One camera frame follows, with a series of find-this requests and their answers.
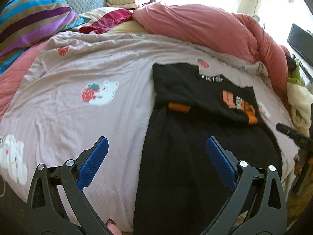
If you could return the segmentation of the right hand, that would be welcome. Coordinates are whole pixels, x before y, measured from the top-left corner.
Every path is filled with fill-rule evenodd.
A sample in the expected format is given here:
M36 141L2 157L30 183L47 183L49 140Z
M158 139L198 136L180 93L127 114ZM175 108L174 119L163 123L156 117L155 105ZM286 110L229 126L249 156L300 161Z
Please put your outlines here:
M300 155L299 153L297 153L294 157L294 161L295 161L295 165L294 165L294 174L296 176L300 175L302 170L303 170L303 164L300 164ZM309 153L309 159L307 160L307 162L312 165L312 153Z

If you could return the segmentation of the left hand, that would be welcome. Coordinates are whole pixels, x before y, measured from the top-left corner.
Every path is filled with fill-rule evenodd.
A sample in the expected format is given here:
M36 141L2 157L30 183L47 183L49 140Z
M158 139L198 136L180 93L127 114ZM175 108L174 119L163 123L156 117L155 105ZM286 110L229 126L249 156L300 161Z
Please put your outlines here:
M122 235L122 232L118 229L117 224L113 219L108 219L106 221L107 228L111 231L114 235Z

